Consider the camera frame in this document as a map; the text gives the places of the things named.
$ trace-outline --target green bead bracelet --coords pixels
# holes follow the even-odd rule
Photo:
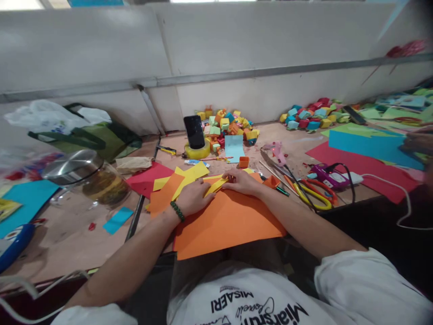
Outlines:
[[[177,206],[177,204],[174,202],[174,201],[171,201],[170,202],[170,205],[173,207],[173,209],[176,211],[176,213],[177,213],[177,215],[179,216],[179,218],[180,218],[180,221],[181,222],[185,222],[185,217],[184,217],[184,215],[182,214],[182,211],[179,209],[179,207]]]

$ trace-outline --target glass jar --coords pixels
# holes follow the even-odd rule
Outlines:
[[[131,188],[109,163],[93,150],[67,154],[45,168],[42,177],[63,187],[51,202],[61,205],[66,192],[80,193],[91,201],[114,209],[122,204]]]

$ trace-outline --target power cord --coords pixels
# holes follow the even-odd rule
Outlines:
[[[406,195],[406,201],[407,201],[407,213],[403,217],[401,217],[400,219],[397,220],[397,223],[396,223],[397,226],[402,227],[402,228],[406,228],[406,229],[413,229],[413,230],[433,230],[433,228],[416,228],[416,227],[408,227],[408,226],[402,226],[401,225],[401,222],[403,220],[405,220],[406,218],[408,218],[412,214],[412,205],[410,203],[409,193],[403,187],[401,187],[400,185],[391,183],[390,181],[384,180],[383,178],[380,178],[379,176],[376,176],[376,175],[363,174],[361,176],[362,177],[364,177],[364,176],[375,177],[375,178],[377,178],[377,179],[379,179],[381,181],[384,181],[385,183],[388,183],[388,184],[391,184],[391,185],[394,185],[394,186],[398,187],[399,189],[401,189],[405,193],[405,195]]]
[[[44,289],[41,292],[38,292],[38,290],[36,289],[36,287],[29,281],[27,281],[26,279],[24,279],[23,277],[17,276],[17,275],[11,275],[11,276],[4,276],[4,277],[0,277],[0,283],[18,283],[20,284],[25,291],[28,292],[28,294],[35,300],[37,298],[39,298],[40,296],[42,296],[44,293],[47,293],[49,290],[51,290],[53,287],[55,287],[56,285],[58,285],[60,282],[76,275],[76,274],[81,274],[84,277],[86,277],[88,280],[90,279],[90,276],[87,274],[87,272],[82,271],[82,270],[77,270],[74,271],[68,275],[65,275],[63,277],[61,277],[60,279],[58,279],[57,281],[55,281],[54,283],[52,283],[50,286],[48,286],[46,289]],[[57,309],[56,311],[50,313],[49,315],[42,317],[40,319],[37,320],[30,320],[27,319],[25,317],[22,317],[21,315],[19,315],[11,306],[10,304],[8,304],[6,302],[6,300],[4,300],[2,297],[0,297],[0,305],[5,309],[5,311],[13,318],[15,319],[17,322],[19,323],[23,323],[23,324],[28,324],[28,325],[33,325],[33,324],[37,324],[40,323],[44,320],[47,320],[48,318],[54,316],[55,314],[59,313],[62,311],[62,309],[64,308],[61,307],[59,309]]]
[[[352,204],[354,204],[355,203],[355,186],[353,185],[352,176],[350,175],[350,170],[347,168],[347,166],[343,163],[336,162],[335,164],[332,164],[331,166],[326,167],[325,171],[331,173],[334,171],[335,167],[337,167],[338,165],[342,165],[347,171],[347,175],[349,176],[350,188],[352,189]]]

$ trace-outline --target hand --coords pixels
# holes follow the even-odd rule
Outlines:
[[[212,201],[215,193],[203,197],[209,187],[211,187],[209,183],[204,183],[203,179],[199,178],[182,189],[176,204],[185,217],[200,211]]]
[[[421,125],[431,125],[433,123],[424,123]],[[414,152],[420,152],[427,155],[433,155],[433,126],[422,128],[415,132],[407,134],[405,139],[405,149]]]
[[[246,195],[258,195],[262,186],[251,175],[241,169],[232,168],[226,171],[222,178],[229,179],[228,183],[223,184],[223,189],[235,190]]]

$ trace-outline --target stainless steel lid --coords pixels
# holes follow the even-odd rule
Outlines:
[[[70,185],[89,177],[103,163],[104,160],[96,151],[80,150],[48,164],[41,176],[57,185]]]

